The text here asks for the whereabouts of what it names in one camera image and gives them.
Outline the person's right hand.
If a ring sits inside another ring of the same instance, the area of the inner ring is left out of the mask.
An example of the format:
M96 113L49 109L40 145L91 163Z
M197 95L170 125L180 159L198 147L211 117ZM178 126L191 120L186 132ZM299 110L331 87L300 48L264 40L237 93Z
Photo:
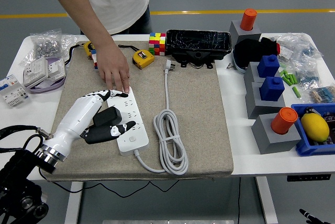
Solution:
M114 43L96 46L97 66L108 89L129 93L129 65L126 57Z

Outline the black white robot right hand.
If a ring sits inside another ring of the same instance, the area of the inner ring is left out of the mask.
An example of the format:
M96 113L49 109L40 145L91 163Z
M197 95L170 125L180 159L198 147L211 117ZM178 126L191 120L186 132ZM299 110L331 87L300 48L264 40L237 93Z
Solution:
M309 212L303 210L303 209L300 209L299 212L305 216L307 218L306 222L307 223L312 223L312 224L324 224L324 223L327 223L327 222L323 222L321 221L320 219L318 219L317 217L313 216L312 214L310 214Z

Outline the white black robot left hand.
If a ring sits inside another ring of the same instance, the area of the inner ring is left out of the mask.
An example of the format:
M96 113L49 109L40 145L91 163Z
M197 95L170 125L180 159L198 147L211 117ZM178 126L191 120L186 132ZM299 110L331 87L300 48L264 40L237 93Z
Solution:
M43 142L37 156L52 156L63 161L68 157L74 140L83 138L88 144L115 140L136 125L129 121L119 125L100 125L90 127L89 124L100 110L102 103L110 97L127 97L126 93L115 90L92 92L78 98L61 120L56 132Z

